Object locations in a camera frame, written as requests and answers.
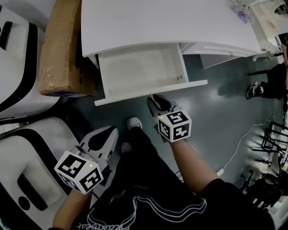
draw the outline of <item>white cube with black markers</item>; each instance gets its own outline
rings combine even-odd
[[[191,135],[192,120],[186,110],[158,116],[157,121],[159,133],[170,142],[176,142]]]
[[[96,162],[69,151],[64,152],[54,169],[66,185],[82,194],[89,193],[103,180]]]

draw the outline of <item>black round knob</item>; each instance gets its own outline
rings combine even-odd
[[[18,203],[19,203],[20,207],[23,208],[24,210],[29,210],[30,203],[26,197],[20,196],[18,199]]]

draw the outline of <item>drawer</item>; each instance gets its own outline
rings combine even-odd
[[[205,85],[189,82],[179,44],[134,46],[104,52],[99,65],[105,99],[95,105]]]
[[[181,51],[183,54],[214,54],[214,55],[228,55],[238,57],[249,57],[254,55],[249,50],[238,47],[227,46],[223,44],[213,43],[181,43]]]

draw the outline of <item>desk top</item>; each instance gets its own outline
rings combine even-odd
[[[229,0],[83,0],[82,52],[87,57],[140,44],[210,42],[260,53],[250,24]]]

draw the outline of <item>brown cardboard box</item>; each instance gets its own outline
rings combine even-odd
[[[81,50],[81,0],[57,0],[42,46],[39,92],[47,96],[97,95],[97,68]]]

